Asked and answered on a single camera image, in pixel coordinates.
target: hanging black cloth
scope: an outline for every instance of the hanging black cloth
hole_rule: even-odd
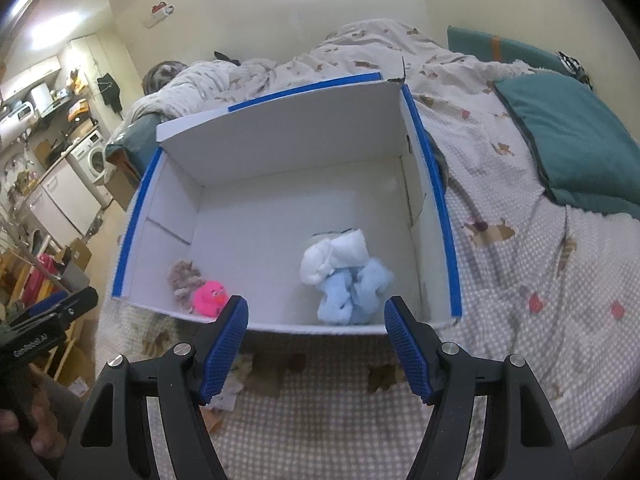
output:
[[[113,111],[119,114],[122,111],[120,103],[120,87],[109,72],[98,78],[98,88],[104,99],[104,104],[111,106]]]

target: washing machine door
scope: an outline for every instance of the washing machine door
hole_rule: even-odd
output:
[[[104,153],[102,152],[102,146],[94,146],[87,155],[87,166],[94,176],[94,180],[97,180],[104,173]]]

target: silver screw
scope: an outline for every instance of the silver screw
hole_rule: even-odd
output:
[[[122,354],[119,354],[115,359],[112,359],[107,364],[110,367],[115,368],[116,366],[119,366],[122,364],[122,360],[123,360]]]
[[[460,352],[460,347],[455,343],[447,341],[446,343],[442,343],[442,351],[448,355],[455,355]]]
[[[178,343],[174,346],[174,354],[176,355],[187,355],[191,352],[191,345],[189,343]]]
[[[524,360],[524,357],[522,357],[521,355],[518,354],[512,354],[509,356],[509,362],[513,365],[513,366],[517,366],[518,368],[521,368],[525,365],[526,361]]]

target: pink toy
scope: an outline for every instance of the pink toy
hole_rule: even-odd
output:
[[[193,307],[203,316],[217,319],[229,300],[225,286],[220,282],[207,282],[193,293]]]

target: ceiling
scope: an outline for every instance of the ceiling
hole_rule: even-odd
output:
[[[78,12],[82,16],[82,22],[73,33],[58,44],[34,50],[31,46],[33,40],[31,32],[34,27],[47,20],[68,12]],[[25,20],[21,20],[18,25],[18,33],[12,43],[9,53],[6,56],[7,80],[30,66],[55,56],[62,50],[65,43],[73,38],[93,34],[101,28],[108,27],[114,22],[109,0],[40,0],[30,9],[30,15]]]

